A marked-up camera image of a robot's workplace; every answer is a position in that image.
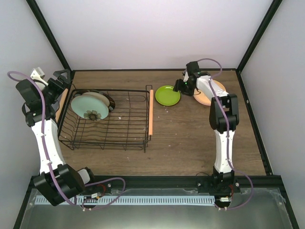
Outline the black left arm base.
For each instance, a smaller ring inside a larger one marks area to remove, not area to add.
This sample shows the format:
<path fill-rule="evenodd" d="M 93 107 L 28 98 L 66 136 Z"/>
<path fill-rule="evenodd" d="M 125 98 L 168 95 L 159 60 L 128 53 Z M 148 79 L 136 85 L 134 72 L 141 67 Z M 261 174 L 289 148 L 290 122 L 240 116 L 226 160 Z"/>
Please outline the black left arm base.
<path fill-rule="evenodd" d="M 81 193 L 81 196 L 83 198 L 82 202 L 84 203 L 84 205 L 100 205 L 103 197 L 105 197 L 105 194 L 109 192 L 110 187 L 110 181 L 106 181 L 103 183 L 100 182 L 92 186 L 87 186 L 85 190 Z"/>

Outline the lime green plate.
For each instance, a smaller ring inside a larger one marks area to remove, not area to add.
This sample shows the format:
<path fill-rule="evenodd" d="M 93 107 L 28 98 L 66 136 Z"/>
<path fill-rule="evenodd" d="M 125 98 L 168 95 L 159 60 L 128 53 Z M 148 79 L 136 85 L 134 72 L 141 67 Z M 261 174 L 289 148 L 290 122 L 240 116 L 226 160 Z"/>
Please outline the lime green plate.
<path fill-rule="evenodd" d="M 156 101 L 163 106 L 173 106 L 181 99 L 180 92 L 173 90 L 173 86 L 164 85 L 159 87 L 155 92 Z"/>

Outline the black aluminium cage frame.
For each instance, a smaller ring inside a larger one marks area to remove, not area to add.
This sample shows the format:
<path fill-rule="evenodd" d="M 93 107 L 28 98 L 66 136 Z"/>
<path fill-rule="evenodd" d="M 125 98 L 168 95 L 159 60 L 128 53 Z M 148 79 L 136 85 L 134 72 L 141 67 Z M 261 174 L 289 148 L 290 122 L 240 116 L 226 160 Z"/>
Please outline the black aluminium cage frame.
<path fill-rule="evenodd" d="M 270 24 L 272 18 L 274 17 L 275 13 L 277 12 L 281 2 L 279 0 L 272 1 L 268 11 L 266 12 L 261 24 L 259 25 L 258 30 L 256 31 L 249 47 L 247 48 L 240 64 L 236 69 L 236 75 L 239 82 L 239 86 L 241 88 L 241 92 L 244 98 L 245 106 L 250 118 L 250 122 L 252 125 L 252 129 L 254 132 L 254 136 L 258 145 L 258 149 L 260 152 L 261 160 L 264 165 L 265 175 L 264 176 L 237 176 L 234 173 L 234 182 L 236 186 L 239 188 L 268 188 L 268 187 L 277 187 L 280 189 L 281 195 L 284 197 L 285 200 L 285 209 L 287 211 L 290 224 L 292 228 L 298 228 L 298 223 L 296 217 L 294 215 L 291 203 L 288 198 L 288 194 L 285 190 L 282 178 L 279 175 L 275 175 L 272 171 L 271 164 L 269 162 L 269 158 L 267 156 L 265 146 L 263 144 L 260 131 L 257 126 L 257 122 L 255 116 L 253 114 L 253 110 L 251 104 L 248 100 L 248 94 L 246 88 L 244 86 L 244 82 L 242 80 L 241 72 L 245 68 L 247 62 L 249 61 L 251 55 L 253 54 L 255 48 L 257 47 L 262 35 L 264 34 L 265 30 L 267 29 L 268 25 Z M 52 48 L 55 50 L 61 64 L 63 65 L 64 69 L 69 69 L 71 72 L 71 84 L 68 86 L 66 92 L 69 92 L 71 89 L 72 81 L 74 78 L 75 72 L 71 70 L 70 66 L 68 65 L 50 27 L 48 26 L 38 4 L 34 0 L 28 1 L 28 6 L 30 7 L 31 11 L 33 12 L 35 18 L 37 19 L 40 27 L 42 28 L 43 32 L 45 33 L 47 39 L 49 40 Z M 66 107 L 67 99 L 63 100 L 63 104 L 61 105 L 61 111 L 56 113 L 56 121 L 59 130 L 59 123 L 62 119 L 62 112 Z M 133 189 L 140 189 L 140 188 L 150 188 L 150 189 L 157 189 L 157 188 L 192 188 L 196 187 L 195 183 L 195 176 L 126 176 L 122 179 L 125 188 L 133 188 Z M 74 205 L 75 203 L 71 202 L 71 199 L 64 201 L 63 203 L 68 203 Z"/>

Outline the cream yellow plastic plate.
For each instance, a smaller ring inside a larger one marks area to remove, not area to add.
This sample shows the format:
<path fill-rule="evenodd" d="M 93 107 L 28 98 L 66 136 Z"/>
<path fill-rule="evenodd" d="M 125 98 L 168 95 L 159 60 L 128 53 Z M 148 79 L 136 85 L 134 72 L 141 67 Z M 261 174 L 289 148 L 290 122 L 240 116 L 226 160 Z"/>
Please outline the cream yellow plastic plate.
<path fill-rule="evenodd" d="M 226 91 L 226 88 L 219 82 L 214 80 L 215 84 L 218 85 L 222 90 Z M 203 105 L 206 106 L 210 106 L 211 105 L 211 101 L 209 100 L 209 98 L 201 91 L 201 90 L 194 90 L 194 94 L 193 97 L 195 98 L 195 100 Z"/>

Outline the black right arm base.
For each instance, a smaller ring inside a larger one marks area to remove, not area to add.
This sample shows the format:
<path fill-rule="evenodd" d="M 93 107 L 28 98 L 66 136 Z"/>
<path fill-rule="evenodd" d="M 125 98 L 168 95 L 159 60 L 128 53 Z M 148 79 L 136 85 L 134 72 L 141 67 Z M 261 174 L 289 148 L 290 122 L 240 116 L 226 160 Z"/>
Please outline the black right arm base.
<path fill-rule="evenodd" d="M 206 193 L 214 196 L 214 204 L 217 208 L 227 210 L 232 207 L 235 193 L 240 192 L 240 188 L 231 181 L 220 184 L 214 183 L 214 177 L 205 172 L 199 172 L 195 176 L 198 193 Z"/>

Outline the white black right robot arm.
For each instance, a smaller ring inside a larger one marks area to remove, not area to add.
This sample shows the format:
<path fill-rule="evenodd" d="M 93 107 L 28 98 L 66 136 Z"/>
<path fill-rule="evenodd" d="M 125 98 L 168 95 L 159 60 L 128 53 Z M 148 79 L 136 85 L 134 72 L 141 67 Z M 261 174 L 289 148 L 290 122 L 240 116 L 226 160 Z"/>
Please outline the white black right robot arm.
<path fill-rule="evenodd" d="M 209 123 L 216 137 L 216 159 L 211 175 L 212 188 L 223 192 L 234 182 L 234 167 L 232 163 L 233 137 L 239 124 L 238 98 L 222 89 L 214 77 L 201 71 L 197 61 L 186 64 L 183 79 L 175 82 L 173 91 L 191 96 L 195 90 L 200 90 L 211 101 Z"/>

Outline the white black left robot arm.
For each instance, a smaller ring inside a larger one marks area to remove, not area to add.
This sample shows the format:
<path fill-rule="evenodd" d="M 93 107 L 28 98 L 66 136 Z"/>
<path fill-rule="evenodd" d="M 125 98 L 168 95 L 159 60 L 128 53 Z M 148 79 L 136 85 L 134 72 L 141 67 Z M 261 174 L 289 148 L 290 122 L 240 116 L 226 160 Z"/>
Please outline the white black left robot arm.
<path fill-rule="evenodd" d="M 93 192 L 97 180 L 89 168 L 75 170 L 66 164 L 61 153 L 53 104 L 71 84 L 70 71 L 55 71 L 56 78 L 47 81 L 44 76 L 41 68 L 34 68 L 30 76 L 18 81 L 16 89 L 25 100 L 21 110 L 39 148 L 40 174 L 34 178 L 34 185 L 57 206 L 84 191 Z"/>

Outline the light blue floral plate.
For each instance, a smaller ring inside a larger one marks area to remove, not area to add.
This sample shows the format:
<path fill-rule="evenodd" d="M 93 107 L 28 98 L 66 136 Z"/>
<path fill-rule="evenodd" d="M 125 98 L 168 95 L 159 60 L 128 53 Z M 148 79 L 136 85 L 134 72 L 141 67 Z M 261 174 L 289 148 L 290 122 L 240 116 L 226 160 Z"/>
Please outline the light blue floral plate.
<path fill-rule="evenodd" d="M 109 109 L 103 101 L 89 95 L 80 95 L 73 98 L 71 109 L 84 119 L 90 119 L 92 115 L 95 116 L 94 119 L 104 119 L 109 114 Z"/>

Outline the pink plastic plate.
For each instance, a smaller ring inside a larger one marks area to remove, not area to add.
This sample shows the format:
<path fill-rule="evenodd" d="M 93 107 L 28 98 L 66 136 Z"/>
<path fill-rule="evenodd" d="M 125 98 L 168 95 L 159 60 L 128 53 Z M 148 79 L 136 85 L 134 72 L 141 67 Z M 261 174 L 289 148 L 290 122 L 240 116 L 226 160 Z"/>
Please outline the pink plastic plate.
<path fill-rule="evenodd" d="M 199 102 L 200 104 L 211 106 L 211 101 L 207 97 L 194 97 L 194 99 Z"/>

